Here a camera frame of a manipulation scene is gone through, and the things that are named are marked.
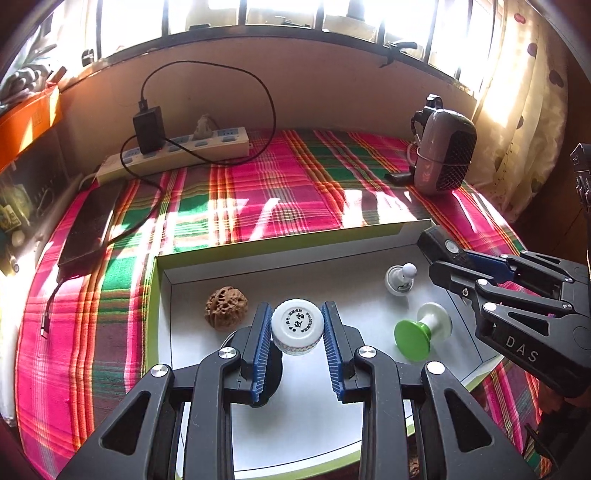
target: table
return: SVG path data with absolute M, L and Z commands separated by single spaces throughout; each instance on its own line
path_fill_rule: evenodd
M 253 149 L 266 134 L 249 133 Z M 433 218 L 465 248 L 493 255 L 523 249 L 502 216 L 468 185 L 428 199 L 386 184 L 387 171 L 405 170 L 407 145 L 371 134 L 281 131 L 249 164 L 157 175 L 166 192 L 157 218 L 118 241 L 91 275 L 60 289 L 46 341 L 39 336 L 41 316 L 81 193 L 38 266 L 17 351 L 18 426 L 25 453 L 43 477 L 57 476 L 145 371 L 147 287 L 157 255 L 410 217 Z M 155 199 L 150 186 L 130 182 L 114 233 L 145 216 Z M 525 424 L 540 420 L 537 389 L 537 380 L 504 362 L 475 391 L 520 451 Z M 540 467 L 536 454 L 530 462 Z

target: walnut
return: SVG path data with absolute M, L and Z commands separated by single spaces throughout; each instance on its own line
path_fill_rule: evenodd
M 213 292 L 205 305 L 205 318 L 216 330 L 231 330 L 246 316 L 248 300 L 240 290 L 223 287 Z

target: mesh grille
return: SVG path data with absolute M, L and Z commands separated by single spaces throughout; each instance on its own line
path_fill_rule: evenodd
M 454 132 L 449 139 L 445 161 L 437 179 L 436 189 L 438 191 L 455 190 L 462 185 L 475 146 L 476 135 L 474 133 Z

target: window bar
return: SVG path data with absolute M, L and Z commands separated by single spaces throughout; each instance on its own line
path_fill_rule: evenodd
M 379 23 L 378 34 L 375 37 L 375 42 L 378 45 L 384 45 L 385 41 L 386 41 L 386 20 L 382 19 L 382 21 Z
M 474 0 L 468 0 L 468 18 L 466 20 L 466 36 L 464 37 L 464 45 L 468 39 L 468 32 L 470 31 L 470 23 L 472 22 L 472 11 L 474 10 Z M 456 74 L 453 76 L 456 80 L 460 79 L 462 74 L 462 65 L 458 65 Z
M 499 9 L 499 0 L 492 0 L 492 28 L 491 28 L 491 42 L 488 45 L 488 56 L 491 57 L 492 41 L 495 38 L 495 25 L 496 25 L 496 11 Z
M 314 18 L 314 30 L 322 30 L 322 27 L 324 27 L 324 2 L 320 0 Z
M 103 23 L 103 0 L 97 0 L 96 2 L 96 60 L 100 60 L 103 57 L 103 49 L 100 44 L 100 32 L 102 30 Z
M 238 5 L 238 25 L 246 25 L 246 0 L 240 0 Z
M 433 9 L 433 17 L 431 19 L 431 27 L 429 28 L 429 38 L 423 52 L 423 62 L 425 63 L 429 63 L 429 57 L 431 56 L 431 47 L 433 46 L 433 37 L 435 36 L 435 24 L 437 22 L 437 10 L 439 10 L 439 0 L 435 0 L 435 8 Z
M 168 22 L 168 0 L 162 4 L 162 36 L 170 35 L 170 24 Z

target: green disc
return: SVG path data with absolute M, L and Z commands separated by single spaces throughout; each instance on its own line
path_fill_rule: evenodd
M 424 323 L 400 320 L 394 327 L 394 341 L 406 358 L 421 362 L 431 351 L 431 330 Z

